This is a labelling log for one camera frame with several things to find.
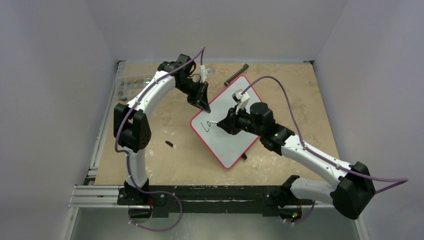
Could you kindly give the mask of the red framed whiteboard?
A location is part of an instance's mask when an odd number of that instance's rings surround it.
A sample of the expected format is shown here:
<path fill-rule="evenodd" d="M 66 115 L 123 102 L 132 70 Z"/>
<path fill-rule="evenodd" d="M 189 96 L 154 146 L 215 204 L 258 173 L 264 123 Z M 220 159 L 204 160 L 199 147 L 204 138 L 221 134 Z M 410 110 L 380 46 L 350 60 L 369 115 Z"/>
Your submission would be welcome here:
<path fill-rule="evenodd" d="M 230 169 L 259 137 L 245 131 L 231 135 L 208 121 L 223 120 L 228 110 L 237 105 L 232 98 L 233 93 L 249 85 L 247 77 L 240 75 L 210 101 L 211 113 L 200 111 L 190 121 L 191 128 L 226 169 Z"/>

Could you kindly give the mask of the black marker cap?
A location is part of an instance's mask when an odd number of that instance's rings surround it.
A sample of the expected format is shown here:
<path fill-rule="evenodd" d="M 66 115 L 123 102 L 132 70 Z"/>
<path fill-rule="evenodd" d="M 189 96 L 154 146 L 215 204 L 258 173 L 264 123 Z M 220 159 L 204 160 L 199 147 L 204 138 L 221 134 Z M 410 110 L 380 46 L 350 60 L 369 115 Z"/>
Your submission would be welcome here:
<path fill-rule="evenodd" d="M 166 141 L 165 141 L 165 143 L 166 143 L 167 145 L 169 145 L 170 147 L 172 147 L 172 148 L 174 147 L 174 144 L 173 144 L 172 142 L 170 142 L 170 141 L 167 141 L 167 140 L 166 140 Z"/>

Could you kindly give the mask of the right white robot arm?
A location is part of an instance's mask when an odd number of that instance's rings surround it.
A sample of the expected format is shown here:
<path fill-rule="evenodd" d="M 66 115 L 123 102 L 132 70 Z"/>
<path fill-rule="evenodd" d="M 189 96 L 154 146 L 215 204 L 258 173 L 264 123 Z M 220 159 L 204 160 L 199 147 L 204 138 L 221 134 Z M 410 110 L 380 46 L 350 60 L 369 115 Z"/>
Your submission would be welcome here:
<path fill-rule="evenodd" d="M 317 200 L 356 220 L 376 194 L 365 164 L 350 164 L 308 147 L 294 131 L 276 122 L 273 111 L 264 102 L 254 103 L 249 112 L 232 107 L 216 126 L 230 135 L 241 131 L 256 135 L 267 150 L 292 159 L 323 178 L 324 181 L 301 177 L 287 181 L 280 196 L 288 204 L 298 199 Z"/>

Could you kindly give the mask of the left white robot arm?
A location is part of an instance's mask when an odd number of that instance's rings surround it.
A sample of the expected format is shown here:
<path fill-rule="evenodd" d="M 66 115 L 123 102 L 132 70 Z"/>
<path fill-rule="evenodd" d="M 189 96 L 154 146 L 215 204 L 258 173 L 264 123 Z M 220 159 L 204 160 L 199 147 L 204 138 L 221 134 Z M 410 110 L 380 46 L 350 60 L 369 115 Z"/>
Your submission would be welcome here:
<path fill-rule="evenodd" d="M 214 71 L 201 63 L 198 79 L 194 80 L 196 67 L 195 60 L 184 54 L 175 61 L 164 61 L 136 97 L 126 104 L 117 104 L 113 110 L 114 150 L 125 155 L 127 169 L 124 193 L 138 205 L 146 203 L 151 193 L 144 151 L 152 136 L 149 116 L 154 108 L 171 90 L 178 89 L 186 94 L 190 105 L 211 112 L 206 78 Z"/>

